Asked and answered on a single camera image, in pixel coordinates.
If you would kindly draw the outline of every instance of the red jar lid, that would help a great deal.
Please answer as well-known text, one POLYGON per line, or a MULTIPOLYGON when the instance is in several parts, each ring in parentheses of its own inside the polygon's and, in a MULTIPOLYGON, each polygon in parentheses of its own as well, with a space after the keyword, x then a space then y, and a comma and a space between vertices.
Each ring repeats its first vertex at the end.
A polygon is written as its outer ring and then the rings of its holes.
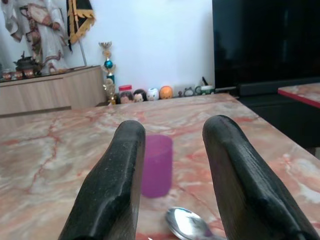
POLYGON ((123 92, 123 91, 130 91, 132 90, 132 85, 123 85, 123 86, 119 86, 119 91, 123 92))

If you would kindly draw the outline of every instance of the white wall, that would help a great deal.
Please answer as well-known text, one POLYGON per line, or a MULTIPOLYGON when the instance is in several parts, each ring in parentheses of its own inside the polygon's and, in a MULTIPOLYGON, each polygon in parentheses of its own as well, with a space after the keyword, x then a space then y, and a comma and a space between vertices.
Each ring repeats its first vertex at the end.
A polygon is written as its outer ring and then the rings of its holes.
MULTIPOLYGON (((57 0, 66 14, 65 0, 57 0)), ((104 62, 99 42, 112 41, 117 85, 160 88, 214 81, 212 0, 91 0, 96 22, 82 39, 89 65, 104 62)), ((0 16, 5 65, 20 58, 26 42, 16 43, 0 16)), ((83 65, 79 45, 65 48, 70 67, 83 65)))

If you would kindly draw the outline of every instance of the wooden cabinet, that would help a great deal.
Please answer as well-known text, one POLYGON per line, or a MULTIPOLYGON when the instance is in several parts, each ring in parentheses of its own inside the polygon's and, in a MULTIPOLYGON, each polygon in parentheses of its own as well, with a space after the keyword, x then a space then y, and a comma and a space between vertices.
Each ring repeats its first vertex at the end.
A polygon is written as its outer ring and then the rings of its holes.
POLYGON ((48 112, 95 107, 106 101, 100 66, 0 82, 0 134, 48 112))

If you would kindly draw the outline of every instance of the flag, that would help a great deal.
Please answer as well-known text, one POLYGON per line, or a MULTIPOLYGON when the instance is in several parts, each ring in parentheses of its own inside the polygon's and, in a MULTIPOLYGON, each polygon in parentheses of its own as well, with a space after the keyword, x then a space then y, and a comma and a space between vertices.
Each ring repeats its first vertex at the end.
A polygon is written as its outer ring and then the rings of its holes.
POLYGON ((95 23, 90 0, 66 0, 69 48, 86 34, 95 23))

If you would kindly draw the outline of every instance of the orange figurine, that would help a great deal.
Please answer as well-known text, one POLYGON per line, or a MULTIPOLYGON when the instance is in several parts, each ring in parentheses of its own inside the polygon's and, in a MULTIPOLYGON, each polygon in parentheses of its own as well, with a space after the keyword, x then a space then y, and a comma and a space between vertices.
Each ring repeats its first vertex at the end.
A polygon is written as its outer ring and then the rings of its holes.
POLYGON ((161 99, 172 99, 174 96, 174 91, 170 86, 163 86, 160 89, 160 98, 161 99))

